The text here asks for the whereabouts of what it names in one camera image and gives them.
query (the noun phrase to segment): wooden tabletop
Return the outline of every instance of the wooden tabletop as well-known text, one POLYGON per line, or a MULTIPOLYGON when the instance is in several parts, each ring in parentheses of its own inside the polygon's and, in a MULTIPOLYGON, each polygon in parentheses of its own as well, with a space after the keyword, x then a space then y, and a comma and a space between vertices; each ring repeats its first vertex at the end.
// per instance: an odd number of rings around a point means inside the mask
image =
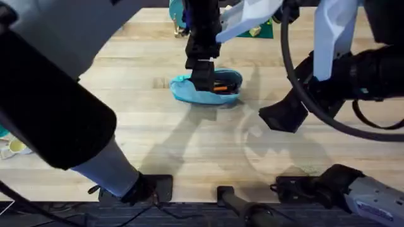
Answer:
MULTIPOLYGON (((300 13, 290 27, 295 66, 313 48, 314 9, 300 13)), ((222 46, 216 66, 238 70, 244 78, 236 105, 206 107, 173 98, 168 83, 186 73, 187 40, 174 38, 168 9, 136 14, 101 50, 81 84, 116 112, 116 138, 132 165, 143 173, 174 176, 173 201, 214 202, 218 185, 233 185, 251 201, 276 201, 268 187, 276 176, 320 175, 335 163, 404 190, 402 144, 347 136, 313 115, 296 134, 271 131, 259 118, 259 108, 290 90, 279 25, 274 33, 273 40, 235 38, 222 46)), ((361 10, 352 50, 373 47, 377 45, 361 10)), ((402 100, 361 106, 382 125, 403 118, 402 100)), ((350 102, 337 119, 370 130, 355 117, 350 102)), ((73 171, 52 169, 35 154, 0 161, 0 179, 33 201, 97 200, 86 193, 94 183, 73 171)))

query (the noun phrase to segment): blue pencil case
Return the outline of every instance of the blue pencil case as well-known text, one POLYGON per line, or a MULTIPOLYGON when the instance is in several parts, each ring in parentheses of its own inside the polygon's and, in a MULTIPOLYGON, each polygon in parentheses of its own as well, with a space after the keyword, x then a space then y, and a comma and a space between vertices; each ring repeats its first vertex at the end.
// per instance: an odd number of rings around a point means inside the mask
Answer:
POLYGON ((232 103, 240 95, 242 76, 237 71, 231 69, 216 69, 215 79, 231 81, 237 87, 235 93, 229 95, 219 95, 210 91, 196 91, 195 86, 190 82, 190 74, 177 76, 170 81, 170 90, 174 98, 189 103, 200 103, 210 105, 222 105, 232 103))

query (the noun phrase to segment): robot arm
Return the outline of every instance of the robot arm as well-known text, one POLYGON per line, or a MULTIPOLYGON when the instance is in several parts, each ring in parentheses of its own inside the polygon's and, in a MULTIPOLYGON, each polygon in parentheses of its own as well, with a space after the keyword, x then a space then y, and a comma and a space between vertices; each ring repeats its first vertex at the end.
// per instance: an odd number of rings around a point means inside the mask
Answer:
POLYGON ((145 181, 115 142, 115 113, 77 80, 142 5, 0 1, 0 89, 7 94, 0 123, 51 166, 75 170, 124 201, 147 196, 145 181))
POLYGON ((404 223, 404 193, 347 166, 333 165, 319 177, 277 177, 271 189, 283 203, 317 202, 390 227, 404 223))

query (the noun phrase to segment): sticker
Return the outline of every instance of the sticker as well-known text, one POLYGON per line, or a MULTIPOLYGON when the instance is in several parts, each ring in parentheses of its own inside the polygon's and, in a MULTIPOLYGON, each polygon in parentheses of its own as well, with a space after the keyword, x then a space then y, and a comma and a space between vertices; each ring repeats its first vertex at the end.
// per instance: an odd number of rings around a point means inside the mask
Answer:
POLYGON ((379 216, 380 218, 383 218, 383 219, 388 220, 388 221, 394 221, 393 215, 390 212, 387 212, 385 210, 373 207, 373 206, 371 206, 369 204, 366 204, 364 202, 357 201, 356 203, 358 205, 358 208, 365 211, 365 212, 368 212, 368 213, 371 213, 373 215, 379 216))

